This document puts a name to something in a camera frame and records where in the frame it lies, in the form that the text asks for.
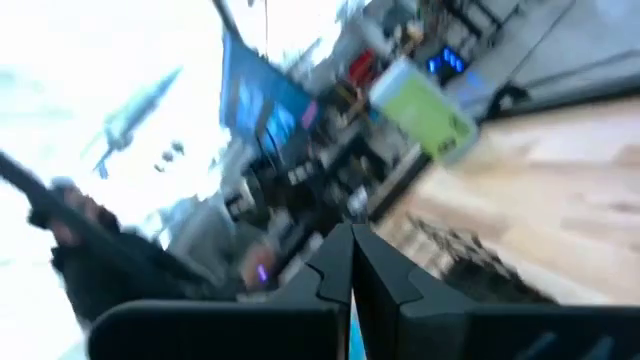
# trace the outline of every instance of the desk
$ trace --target desk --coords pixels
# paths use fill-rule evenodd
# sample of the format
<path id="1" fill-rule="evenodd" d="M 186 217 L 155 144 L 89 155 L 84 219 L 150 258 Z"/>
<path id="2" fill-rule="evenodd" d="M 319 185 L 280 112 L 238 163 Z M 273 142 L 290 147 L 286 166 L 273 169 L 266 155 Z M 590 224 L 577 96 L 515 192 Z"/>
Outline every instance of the desk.
<path id="1" fill-rule="evenodd" d="M 468 229 L 561 303 L 640 304 L 639 116 L 635 97 L 487 124 L 465 161 L 424 170 L 378 233 L 395 241 L 407 214 Z"/>

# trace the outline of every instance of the blue screen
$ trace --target blue screen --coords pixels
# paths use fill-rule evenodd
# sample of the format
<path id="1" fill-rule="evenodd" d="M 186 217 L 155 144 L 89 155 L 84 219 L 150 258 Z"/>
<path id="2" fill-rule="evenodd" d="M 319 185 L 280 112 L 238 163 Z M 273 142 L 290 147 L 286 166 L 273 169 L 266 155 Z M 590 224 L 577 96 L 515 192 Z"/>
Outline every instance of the blue screen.
<path id="1" fill-rule="evenodd" d="M 238 101 L 236 109 L 230 109 L 230 92 L 234 82 L 238 84 Z M 273 111 L 266 123 L 273 140 L 266 133 L 261 136 L 262 146 L 267 151 L 274 150 L 274 142 L 278 147 L 284 145 L 298 126 L 309 129 L 319 116 L 318 105 L 311 95 L 249 49 L 240 39 L 225 33 L 221 123 L 230 129 L 232 135 L 254 141 L 266 96 L 274 102 Z"/>

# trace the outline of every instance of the purple light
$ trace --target purple light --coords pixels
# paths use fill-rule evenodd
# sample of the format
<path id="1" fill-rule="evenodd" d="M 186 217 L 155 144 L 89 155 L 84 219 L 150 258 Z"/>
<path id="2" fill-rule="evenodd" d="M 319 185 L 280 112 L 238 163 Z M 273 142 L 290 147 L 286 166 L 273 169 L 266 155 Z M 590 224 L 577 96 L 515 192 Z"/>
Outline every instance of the purple light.
<path id="1" fill-rule="evenodd" d="M 258 265 L 258 275 L 260 276 L 260 281 L 267 281 L 267 270 L 265 270 L 264 265 Z"/>

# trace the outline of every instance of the green sign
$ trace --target green sign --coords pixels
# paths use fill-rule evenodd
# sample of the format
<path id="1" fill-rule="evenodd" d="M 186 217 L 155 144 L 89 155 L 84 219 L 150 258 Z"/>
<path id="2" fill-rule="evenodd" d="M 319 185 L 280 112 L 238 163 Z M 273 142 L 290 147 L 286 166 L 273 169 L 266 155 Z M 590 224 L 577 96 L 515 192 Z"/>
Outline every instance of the green sign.
<path id="1" fill-rule="evenodd" d="M 462 154 L 475 141 L 475 124 L 461 118 L 454 106 L 422 76 L 408 76 L 381 110 L 418 141 L 434 160 Z"/>

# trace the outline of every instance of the metal pole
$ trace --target metal pole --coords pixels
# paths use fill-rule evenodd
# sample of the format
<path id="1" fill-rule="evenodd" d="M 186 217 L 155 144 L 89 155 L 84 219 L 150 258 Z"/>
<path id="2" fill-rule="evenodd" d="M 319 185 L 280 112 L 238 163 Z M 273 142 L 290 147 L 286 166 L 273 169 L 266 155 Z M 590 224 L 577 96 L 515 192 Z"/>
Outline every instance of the metal pole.
<path id="1" fill-rule="evenodd" d="M 229 7 L 227 6 L 226 1 L 213 0 L 213 6 L 216 7 L 218 14 L 220 14 L 220 19 L 222 20 L 224 28 L 231 34 L 242 39 L 242 37 L 240 36 L 240 31 L 236 26 L 236 22 L 233 20 L 233 15 L 231 15 L 231 11 L 229 11 Z"/>

